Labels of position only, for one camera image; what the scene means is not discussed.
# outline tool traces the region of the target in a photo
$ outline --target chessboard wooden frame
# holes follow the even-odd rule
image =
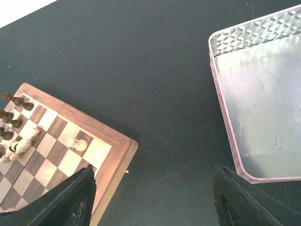
[[[90,226],[96,226],[127,170],[138,148],[138,143],[28,83],[23,83],[14,96],[20,97],[22,94],[26,94],[37,100],[48,108],[56,111],[65,119],[112,146],[95,176],[97,188]],[[13,107],[14,103],[10,101],[5,111],[9,112]]]

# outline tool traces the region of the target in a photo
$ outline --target black table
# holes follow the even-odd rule
[[[208,38],[300,3],[58,0],[0,29],[0,90],[28,82],[139,142],[101,225],[216,226],[214,165],[234,164]],[[258,186],[301,211],[300,182]]]

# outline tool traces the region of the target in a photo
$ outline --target chessboard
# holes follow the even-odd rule
[[[10,101],[5,111],[21,119],[22,126],[2,123],[1,127],[14,132],[16,141],[32,127],[40,133],[19,159],[0,163],[0,212],[28,205],[92,164],[96,196],[90,225],[97,225],[138,148],[137,142],[27,83],[14,96],[33,103],[34,108],[27,111]],[[86,140],[85,151],[68,147],[69,138]],[[0,152],[7,148],[8,141],[0,137]]]

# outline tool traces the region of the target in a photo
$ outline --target metal tray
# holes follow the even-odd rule
[[[212,34],[210,66],[237,173],[301,180],[301,5]]]

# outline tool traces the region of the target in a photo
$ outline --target dark brown chess piece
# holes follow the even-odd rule
[[[14,136],[14,133],[13,132],[4,132],[4,128],[0,128],[0,137],[2,137],[4,140],[10,140],[12,139]]]
[[[26,103],[24,102],[23,98],[18,97],[15,101],[14,101],[15,105],[19,106],[19,107],[23,107],[25,110],[27,111],[31,111],[34,107],[33,103]]]
[[[15,128],[20,128],[23,123],[23,121],[21,119],[12,120],[6,116],[2,119],[2,121],[6,124],[12,124],[12,126]]]
[[[6,112],[4,110],[0,110],[0,119],[3,119],[5,116],[9,117],[10,119],[13,119],[14,113]]]
[[[2,99],[5,99],[5,100],[10,100],[12,102],[15,102],[15,100],[17,99],[17,97],[14,97],[13,95],[11,95],[10,93],[8,92],[5,92],[3,93],[2,95]]]

